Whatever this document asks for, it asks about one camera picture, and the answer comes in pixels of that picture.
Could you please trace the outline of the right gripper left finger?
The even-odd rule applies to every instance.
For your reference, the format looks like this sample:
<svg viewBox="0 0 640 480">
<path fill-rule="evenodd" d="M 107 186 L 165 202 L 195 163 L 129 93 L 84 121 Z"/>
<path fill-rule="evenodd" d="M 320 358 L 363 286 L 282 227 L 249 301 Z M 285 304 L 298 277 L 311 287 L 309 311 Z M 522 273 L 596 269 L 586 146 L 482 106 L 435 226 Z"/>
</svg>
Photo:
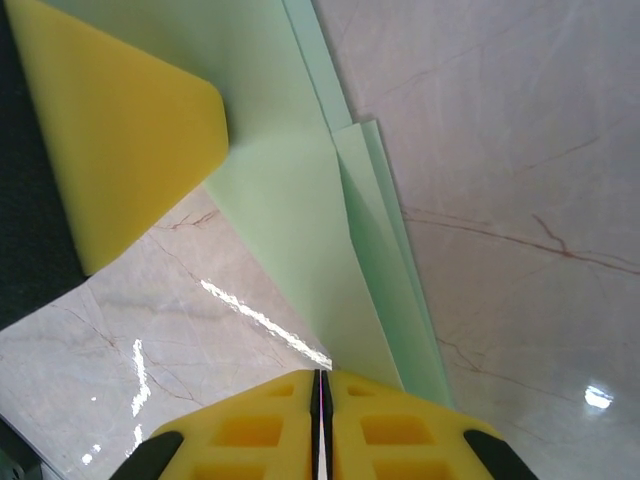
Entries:
<svg viewBox="0 0 640 480">
<path fill-rule="evenodd" d="M 320 370 L 297 370 L 156 429 L 113 479 L 317 479 Z"/>
</svg>

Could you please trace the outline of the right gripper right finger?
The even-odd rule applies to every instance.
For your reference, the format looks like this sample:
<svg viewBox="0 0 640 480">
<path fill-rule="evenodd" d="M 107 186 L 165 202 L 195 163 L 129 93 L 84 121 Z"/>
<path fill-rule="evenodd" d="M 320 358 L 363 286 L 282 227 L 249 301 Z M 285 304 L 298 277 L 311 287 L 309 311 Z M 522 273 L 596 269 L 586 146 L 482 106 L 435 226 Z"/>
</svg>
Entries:
<svg viewBox="0 0 640 480">
<path fill-rule="evenodd" d="M 319 373 L 327 479 L 532 479 L 490 425 L 344 371 Z"/>
</svg>

